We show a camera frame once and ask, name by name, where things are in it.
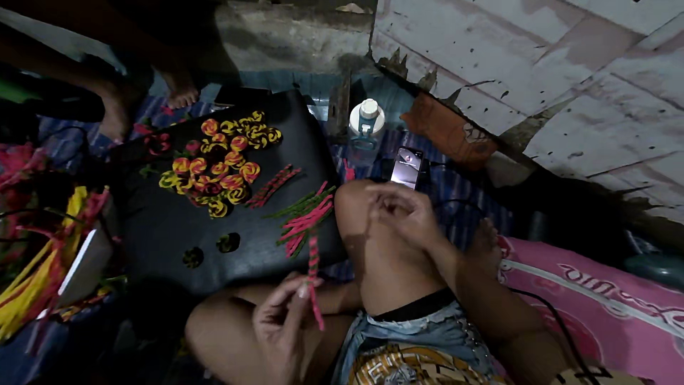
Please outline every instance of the person's hand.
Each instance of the person's hand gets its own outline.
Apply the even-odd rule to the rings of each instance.
[[[411,245],[427,249],[444,238],[427,195],[394,182],[366,190],[373,193],[371,218],[392,227]]]
[[[322,283],[323,280],[316,278],[313,285]],[[301,326],[310,311],[311,300],[305,275],[289,275],[254,309],[252,324],[271,384],[292,385],[300,382],[304,355]]]

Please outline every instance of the yellow graphic t-shirt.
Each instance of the yellow graphic t-shirt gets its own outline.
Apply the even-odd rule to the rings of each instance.
[[[391,343],[359,355],[348,384],[505,384],[467,363],[429,347]]]

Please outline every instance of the ripped denim shorts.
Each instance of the ripped denim shorts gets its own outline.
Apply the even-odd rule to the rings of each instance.
[[[345,384],[359,347],[368,338],[432,347],[457,357],[484,375],[496,374],[489,350],[457,301],[423,318],[378,322],[359,312],[347,332],[332,374],[332,384]]]

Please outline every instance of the black waistband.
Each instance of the black waistband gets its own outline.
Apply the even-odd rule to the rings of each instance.
[[[374,316],[378,322],[404,322],[413,319],[423,318],[430,314],[442,310],[444,307],[456,300],[450,288],[444,288],[438,292],[426,295],[423,298],[404,305],[398,309],[390,310],[387,313]]]

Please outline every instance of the bare foot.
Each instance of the bare foot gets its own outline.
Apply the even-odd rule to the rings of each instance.
[[[111,86],[102,92],[105,116],[100,123],[100,133],[114,142],[123,142],[132,127],[129,109],[140,96],[140,90],[130,85]]]
[[[102,97],[105,105],[105,117],[100,123],[100,133],[114,142],[123,142],[131,128],[128,105],[120,95]]]
[[[498,231],[489,218],[482,219],[475,230],[473,243],[466,250],[466,258],[475,261],[487,275],[496,278],[499,263],[503,257],[501,248],[497,244]]]
[[[169,86],[171,93],[168,97],[168,106],[173,110],[192,105],[198,99],[199,92],[192,82],[192,77],[187,69],[177,71],[159,71]]]

